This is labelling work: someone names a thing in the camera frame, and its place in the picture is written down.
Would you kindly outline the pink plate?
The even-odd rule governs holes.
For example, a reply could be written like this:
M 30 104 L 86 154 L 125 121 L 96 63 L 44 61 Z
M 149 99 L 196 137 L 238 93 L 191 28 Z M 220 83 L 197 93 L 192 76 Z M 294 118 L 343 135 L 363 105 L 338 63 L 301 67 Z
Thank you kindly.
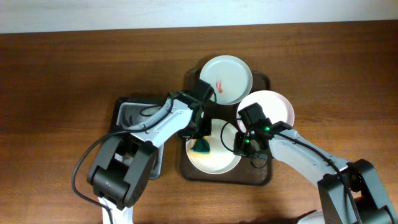
M 239 111 L 253 103 L 258 103 L 261 106 L 263 113 L 271 120 L 272 124 L 283 121 L 291 126 L 294 125 L 295 113 L 290 101 L 280 93 L 270 90 L 248 94 L 238 105 L 236 117 L 239 118 Z

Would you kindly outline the yellow green sponge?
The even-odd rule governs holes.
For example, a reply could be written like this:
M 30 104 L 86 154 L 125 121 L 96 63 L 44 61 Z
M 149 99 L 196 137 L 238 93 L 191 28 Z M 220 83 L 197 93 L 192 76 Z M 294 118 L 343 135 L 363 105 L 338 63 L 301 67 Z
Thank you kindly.
M 209 154 L 210 144 L 205 138 L 196 139 L 190 150 L 199 154 Z

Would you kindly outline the cream white plate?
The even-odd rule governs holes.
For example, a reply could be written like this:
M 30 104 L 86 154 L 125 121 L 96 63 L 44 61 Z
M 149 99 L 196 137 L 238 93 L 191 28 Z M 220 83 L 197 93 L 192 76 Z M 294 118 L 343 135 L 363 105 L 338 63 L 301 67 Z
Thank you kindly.
M 190 163 L 206 174 L 224 174 L 234 169 L 241 160 L 241 156 L 234 155 L 221 142 L 221 129 L 225 124 L 226 121 L 221 119 L 211 120 L 211 135 L 204 137 L 210 147 L 208 152 L 196 152 L 193 149 L 196 139 L 185 143 L 185 152 Z

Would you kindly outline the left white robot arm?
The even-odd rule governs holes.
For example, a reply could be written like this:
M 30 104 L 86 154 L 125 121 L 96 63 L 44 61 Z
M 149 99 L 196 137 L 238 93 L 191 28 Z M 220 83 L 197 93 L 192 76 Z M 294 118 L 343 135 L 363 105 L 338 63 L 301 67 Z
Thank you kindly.
M 87 181 L 98 197 L 95 205 L 107 215 L 105 223 L 132 223 L 133 206 L 150 179 L 159 148 L 174 134 L 196 137 L 214 96 L 212 90 L 170 93 L 149 118 L 110 131 L 88 148 L 99 147 Z

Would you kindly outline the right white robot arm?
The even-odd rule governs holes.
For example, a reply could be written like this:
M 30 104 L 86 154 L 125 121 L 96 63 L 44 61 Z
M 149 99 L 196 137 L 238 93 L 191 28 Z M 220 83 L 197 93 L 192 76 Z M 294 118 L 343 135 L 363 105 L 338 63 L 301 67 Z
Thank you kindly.
M 318 189 L 322 210 L 301 216 L 298 223 L 397 223 L 397 212 L 370 162 L 325 152 L 284 122 L 259 122 L 237 132 L 234 153 L 281 161 Z

